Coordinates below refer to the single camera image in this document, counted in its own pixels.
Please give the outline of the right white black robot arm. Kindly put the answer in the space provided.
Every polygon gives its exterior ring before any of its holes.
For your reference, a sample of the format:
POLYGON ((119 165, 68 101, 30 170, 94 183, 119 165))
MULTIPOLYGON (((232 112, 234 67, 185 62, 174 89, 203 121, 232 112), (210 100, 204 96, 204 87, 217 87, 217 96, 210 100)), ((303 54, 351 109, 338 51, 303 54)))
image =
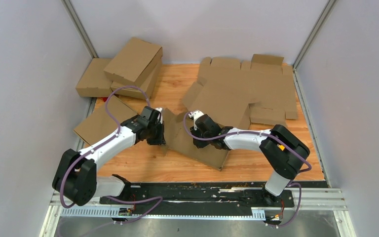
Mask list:
POLYGON ((268 206, 280 202, 282 191, 295 177, 312 168, 307 161, 310 149, 281 124, 266 130, 220 126, 199 110, 186 113, 184 118, 193 122, 192 127, 184 128, 199 149, 211 145, 218 150, 249 150, 265 156, 273 168, 262 192, 263 202, 268 206))

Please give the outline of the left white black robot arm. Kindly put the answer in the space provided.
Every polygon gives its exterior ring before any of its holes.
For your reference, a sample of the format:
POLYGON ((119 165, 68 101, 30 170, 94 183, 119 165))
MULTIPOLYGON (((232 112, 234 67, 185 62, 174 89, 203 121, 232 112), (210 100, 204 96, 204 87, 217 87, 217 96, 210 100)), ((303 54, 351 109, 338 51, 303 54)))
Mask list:
POLYGON ((117 128, 97 143, 79 151, 66 150, 52 181, 52 188, 59 192, 62 205, 71 207, 64 202, 65 198, 83 206, 92 198, 107 196, 120 204, 128 203, 132 192, 126 187, 125 179, 117 175, 102 177, 97 172, 117 154, 140 141, 164 145, 162 111, 162 108, 145 106, 140 114, 118 122, 117 128))

